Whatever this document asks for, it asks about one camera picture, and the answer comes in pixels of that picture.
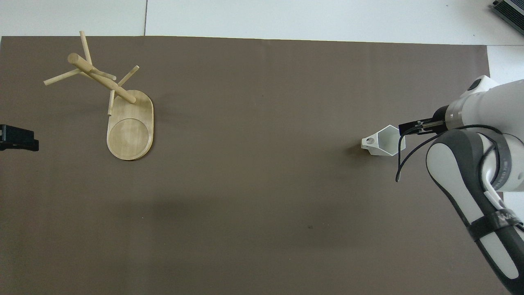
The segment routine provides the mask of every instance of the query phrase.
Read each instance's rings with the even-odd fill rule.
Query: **wooden mug stand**
[[[107,114],[107,147],[122,160],[132,161],[144,156],[153,143],[154,112],[151,99],[138,90],[125,90],[122,85],[139,69],[135,66],[120,82],[114,75],[102,72],[93,66],[84,31],[80,31],[85,59],[76,53],[67,60],[76,69],[44,81],[49,85],[65,78],[82,74],[110,90]]]

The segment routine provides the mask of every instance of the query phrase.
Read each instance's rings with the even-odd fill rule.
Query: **black device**
[[[524,35],[524,0],[493,2],[493,12]]]
[[[18,127],[0,124],[0,151],[18,149],[38,151],[38,140],[35,133]]]

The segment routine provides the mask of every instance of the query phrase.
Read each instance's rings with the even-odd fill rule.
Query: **black band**
[[[498,229],[515,224],[522,224],[522,221],[515,212],[504,208],[475,220],[467,227],[467,230],[473,240],[477,241]]]

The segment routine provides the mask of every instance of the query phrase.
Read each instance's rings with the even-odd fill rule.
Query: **white hexagonal cup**
[[[361,147],[375,156],[394,156],[398,153],[400,134],[395,126],[387,125],[377,133],[362,138]],[[402,139],[400,150],[406,148],[406,138]]]

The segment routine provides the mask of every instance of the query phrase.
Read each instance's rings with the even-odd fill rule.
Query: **black cable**
[[[509,134],[509,133],[506,133],[506,132],[503,132],[502,134],[506,134],[506,135],[509,135],[509,136],[513,136],[513,137],[516,138],[518,141],[520,141],[520,143],[522,143],[522,145],[524,145],[524,142],[522,142],[522,140],[520,140],[520,138],[516,137],[515,135],[513,135],[513,134]]]
[[[440,134],[437,134],[435,136],[433,136],[432,138],[428,139],[428,140],[425,140],[424,142],[422,142],[421,144],[419,144],[416,148],[414,148],[413,150],[411,150],[411,152],[409,152],[409,154],[404,158],[404,160],[401,162],[400,161],[400,145],[402,143],[402,138],[404,136],[406,136],[409,132],[413,131],[413,130],[416,130],[416,129],[420,129],[421,126],[418,125],[416,127],[412,127],[408,130],[406,130],[403,134],[400,135],[400,139],[398,140],[398,169],[397,169],[397,175],[395,177],[395,181],[398,182],[399,179],[400,179],[400,171],[402,170],[402,167],[404,166],[404,164],[407,162],[407,160],[409,159],[409,157],[411,157],[412,154],[414,154],[419,148],[423,147],[424,145],[426,145],[428,142],[438,138],[439,136],[443,135],[445,132],[442,132]],[[482,125],[482,124],[471,124],[471,125],[465,125],[465,126],[460,126],[460,127],[457,127],[455,129],[466,129],[466,128],[484,128],[484,129],[489,129],[489,130],[492,130],[498,134],[502,134],[502,132],[500,130],[498,130],[497,128],[495,127],[492,127],[492,126],[488,126],[488,125]]]
[[[493,146],[495,147],[494,150],[495,150],[495,173],[493,174],[493,178],[492,180],[489,182],[490,184],[493,184],[493,182],[495,181],[495,179],[497,179],[497,175],[500,171],[500,152],[498,150],[498,144],[497,142],[492,139],[491,137],[483,134],[483,133],[480,133],[479,134],[482,134],[484,135],[485,138],[487,138],[489,141],[491,141],[491,143],[493,144]],[[484,165],[484,161],[481,162],[480,166],[479,167],[482,167]]]
[[[147,26],[147,3],[148,3],[148,0],[146,0],[146,15],[144,16],[144,36],[146,35],[146,26]]]
[[[487,191],[487,188],[484,185],[484,182],[482,181],[482,166],[484,165],[484,162],[486,162],[486,158],[488,157],[489,153],[492,152],[494,149],[495,145],[493,144],[486,150],[486,152],[482,155],[478,166],[478,181],[480,182],[481,187],[484,189],[484,191]]]

